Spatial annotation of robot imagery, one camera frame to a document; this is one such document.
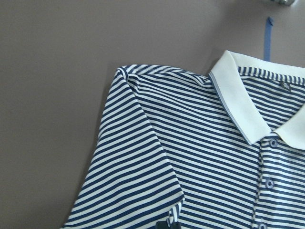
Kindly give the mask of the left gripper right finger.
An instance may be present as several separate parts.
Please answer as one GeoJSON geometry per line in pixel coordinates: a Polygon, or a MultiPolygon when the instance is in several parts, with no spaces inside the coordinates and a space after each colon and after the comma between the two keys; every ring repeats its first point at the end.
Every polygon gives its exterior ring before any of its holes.
{"type": "Polygon", "coordinates": [[[173,222],[172,223],[172,229],[181,229],[180,222],[173,222]]]}

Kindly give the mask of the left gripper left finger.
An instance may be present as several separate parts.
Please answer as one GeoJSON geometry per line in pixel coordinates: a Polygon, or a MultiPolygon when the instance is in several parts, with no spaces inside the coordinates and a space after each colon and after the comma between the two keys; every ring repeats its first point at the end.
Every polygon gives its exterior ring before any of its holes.
{"type": "Polygon", "coordinates": [[[156,229],[170,229],[167,221],[158,221],[156,222],[156,229]]]}

